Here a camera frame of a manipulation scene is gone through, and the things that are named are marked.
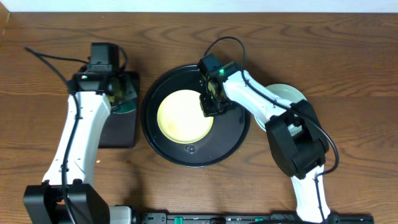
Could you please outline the round black tray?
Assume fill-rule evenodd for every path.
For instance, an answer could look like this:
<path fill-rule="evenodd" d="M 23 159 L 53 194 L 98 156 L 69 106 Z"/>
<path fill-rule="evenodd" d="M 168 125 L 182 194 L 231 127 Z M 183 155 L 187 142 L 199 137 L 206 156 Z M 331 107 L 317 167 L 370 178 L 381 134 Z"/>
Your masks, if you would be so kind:
<path fill-rule="evenodd" d="M 204 79 L 196 65 L 169 70 L 149 88 L 142 103 L 141 124 L 144 136 L 154 151 L 170 162 L 187 167 L 216 164 L 232 155 L 243 143 L 251 115 L 235 105 L 215 116 L 210 132 L 193 143 L 177 143 L 164 135 L 157 124 L 157 112 L 166 96 L 179 90 L 205 91 Z"/>

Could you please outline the green yellow sponge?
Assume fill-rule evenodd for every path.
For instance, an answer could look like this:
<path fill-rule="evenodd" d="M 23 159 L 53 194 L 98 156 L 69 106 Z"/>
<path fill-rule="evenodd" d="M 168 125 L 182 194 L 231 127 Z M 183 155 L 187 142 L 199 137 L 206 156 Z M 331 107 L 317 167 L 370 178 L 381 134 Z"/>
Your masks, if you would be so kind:
<path fill-rule="evenodd" d="M 123 97 L 113 103 L 111 112 L 124 114 L 137 110 L 138 93 L 132 78 L 124 77 L 122 91 Z"/>

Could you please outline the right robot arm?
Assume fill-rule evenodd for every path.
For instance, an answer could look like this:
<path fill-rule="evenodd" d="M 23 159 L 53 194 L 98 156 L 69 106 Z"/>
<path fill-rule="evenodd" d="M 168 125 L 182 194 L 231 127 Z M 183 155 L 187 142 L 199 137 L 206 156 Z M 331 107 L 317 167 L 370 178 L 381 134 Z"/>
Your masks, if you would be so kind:
<path fill-rule="evenodd" d="M 298 217 L 325 222 L 331 211 L 321 176 L 329 147 L 312 105 L 276 95 L 237 63 L 223 65 L 213 54 L 203 56 L 197 67 L 205 81 L 200 96 L 204 115 L 224 114 L 235 104 L 253 114 L 264 124 L 275 163 L 292 180 Z"/>

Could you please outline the light green plate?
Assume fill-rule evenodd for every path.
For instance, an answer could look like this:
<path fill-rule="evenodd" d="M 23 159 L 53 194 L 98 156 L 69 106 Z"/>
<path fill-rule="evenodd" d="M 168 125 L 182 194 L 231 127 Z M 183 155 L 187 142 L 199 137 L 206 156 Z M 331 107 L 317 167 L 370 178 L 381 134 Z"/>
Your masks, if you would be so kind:
<path fill-rule="evenodd" d="M 302 92 L 300 92 L 298 89 L 290 85 L 273 84 L 273 85 L 268 85 L 266 88 L 269 91 L 273 92 L 273 94 L 280 96 L 281 98 L 290 100 L 293 103 L 298 103 L 301 100 L 307 100 L 304 94 L 302 94 Z M 256 120 L 256 123 L 259 125 L 259 127 L 266 132 L 265 124 L 262 123 L 257 117 L 254 117 L 254 119 Z M 292 136 L 296 135 L 302 130 L 301 126 L 296 127 L 294 125 L 290 125 L 288 128 Z"/>

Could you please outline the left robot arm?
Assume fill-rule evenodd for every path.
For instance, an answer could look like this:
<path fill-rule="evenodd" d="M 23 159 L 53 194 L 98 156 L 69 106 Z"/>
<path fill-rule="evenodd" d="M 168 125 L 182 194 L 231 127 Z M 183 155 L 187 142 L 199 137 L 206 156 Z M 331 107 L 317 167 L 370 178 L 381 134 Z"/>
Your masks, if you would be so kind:
<path fill-rule="evenodd" d="M 65 80 L 68 112 L 55 157 L 39 185 L 27 186 L 24 206 L 33 223 L 140 223 L 127 205 L 108 205 L 95 190 L 100 148 L 136 142 L 139 75 L 124 49 L 95 42 L 81 68 Z"/>

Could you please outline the rectangular black tray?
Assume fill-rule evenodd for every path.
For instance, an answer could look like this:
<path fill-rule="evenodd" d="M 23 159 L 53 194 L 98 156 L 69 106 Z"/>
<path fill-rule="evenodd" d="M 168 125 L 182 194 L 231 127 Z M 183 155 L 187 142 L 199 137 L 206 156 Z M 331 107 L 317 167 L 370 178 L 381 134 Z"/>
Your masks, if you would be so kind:
<path fill-rule="evenodd" d="M 137 110 L 108 116 L 99 140 L 99 148 L 133 148 L 136 144 L 137 114 L 139 106 L 140 79 L 137 73 Z"/>

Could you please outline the yellow plate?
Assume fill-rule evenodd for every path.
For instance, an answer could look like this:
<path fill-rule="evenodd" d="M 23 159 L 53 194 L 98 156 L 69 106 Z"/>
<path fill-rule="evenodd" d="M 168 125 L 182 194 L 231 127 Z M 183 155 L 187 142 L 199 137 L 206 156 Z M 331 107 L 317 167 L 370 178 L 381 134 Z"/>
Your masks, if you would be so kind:
<path fill-rule="evenodd" d="M 204 116 L 200 93 L 179 90 L 169 94 L 157 111 L 157 124 L 169 140 L 190 144 L 204 138 L 213 125 L 213 118 Z"/>

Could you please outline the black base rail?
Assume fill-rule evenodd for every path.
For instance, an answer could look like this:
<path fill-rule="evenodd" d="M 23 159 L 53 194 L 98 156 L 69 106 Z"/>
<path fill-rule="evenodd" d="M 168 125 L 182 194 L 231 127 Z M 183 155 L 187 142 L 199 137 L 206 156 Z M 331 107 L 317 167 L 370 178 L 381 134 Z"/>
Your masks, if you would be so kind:
<path fill-rule="evenodd" d="M 260 223 L 314 223 L 303 221 L 293 213 L 275 213 L 270 215 L 187 215 L 166 213 L 145 213 L 142 224 L 260 224 Z M 372 216 L 331 214 L 327 224 L 375 224 Z"/>

